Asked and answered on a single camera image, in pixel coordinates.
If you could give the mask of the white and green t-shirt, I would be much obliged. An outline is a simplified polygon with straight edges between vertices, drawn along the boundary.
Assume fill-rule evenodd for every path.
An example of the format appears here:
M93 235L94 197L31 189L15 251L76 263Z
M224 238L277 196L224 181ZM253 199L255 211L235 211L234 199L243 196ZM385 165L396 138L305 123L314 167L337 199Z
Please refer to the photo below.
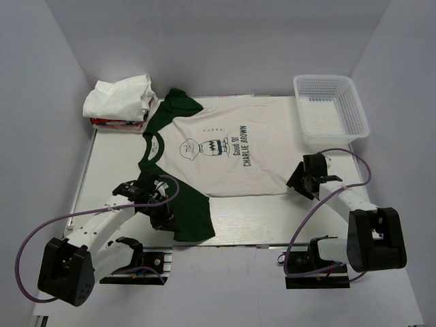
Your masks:
M211 197L277 196L299 161L289 108L271 97L219 99L202 105L172 89L143 133L142 171L170 175L173 239L215 235Z

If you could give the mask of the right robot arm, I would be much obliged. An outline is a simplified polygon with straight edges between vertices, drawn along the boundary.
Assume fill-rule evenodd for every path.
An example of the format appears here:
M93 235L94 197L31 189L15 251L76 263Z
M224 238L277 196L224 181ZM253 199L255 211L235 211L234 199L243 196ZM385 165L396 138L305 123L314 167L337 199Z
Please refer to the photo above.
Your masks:
M323 151L304 155L286 185L317 204L298 226L284 253L283 271L289 278L327 273L349 265L360 274L405 268L407 253L399 213L364 200L353 189L368 185L367 179L346 185L343 179L328 172ZM322 236L310 240L302 259L291 257L292 247L302 229L324 205L347 223L347 236Z

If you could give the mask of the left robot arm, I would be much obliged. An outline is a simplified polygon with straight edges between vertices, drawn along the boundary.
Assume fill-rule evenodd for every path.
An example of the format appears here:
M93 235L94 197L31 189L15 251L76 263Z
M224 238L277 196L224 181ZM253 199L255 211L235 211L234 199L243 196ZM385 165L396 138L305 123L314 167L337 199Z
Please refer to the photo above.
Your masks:
M158 230L172 231L175 218L170 202L179 183L168 175L145 174L121 183L104 205L86 214L89 219L66 237L52 238L44 248L38 290L75 307L90 296L94 285L110 275L148 270L144 247L132 237L114 237L137 213L151 218Z

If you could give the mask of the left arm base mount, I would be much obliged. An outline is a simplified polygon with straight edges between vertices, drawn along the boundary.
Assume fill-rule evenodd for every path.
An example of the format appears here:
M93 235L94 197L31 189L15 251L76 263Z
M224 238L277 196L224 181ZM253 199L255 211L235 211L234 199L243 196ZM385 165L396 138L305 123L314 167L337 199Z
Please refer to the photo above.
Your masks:
M133 257L127 266L99 281L106 285L164 285L168 280L172 251L170 249L145 249L133 238L120 237L117 245L124 244L133 250Z

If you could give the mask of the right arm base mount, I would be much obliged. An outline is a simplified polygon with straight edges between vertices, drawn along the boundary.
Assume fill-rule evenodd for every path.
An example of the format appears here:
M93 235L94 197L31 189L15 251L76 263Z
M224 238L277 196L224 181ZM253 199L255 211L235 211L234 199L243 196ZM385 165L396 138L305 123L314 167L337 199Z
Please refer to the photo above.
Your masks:
M294 245L289 257L283 252L277 258L285 265L288 290L327 290L350 287L346 250L347 241L336 236L313 238L307 244Z

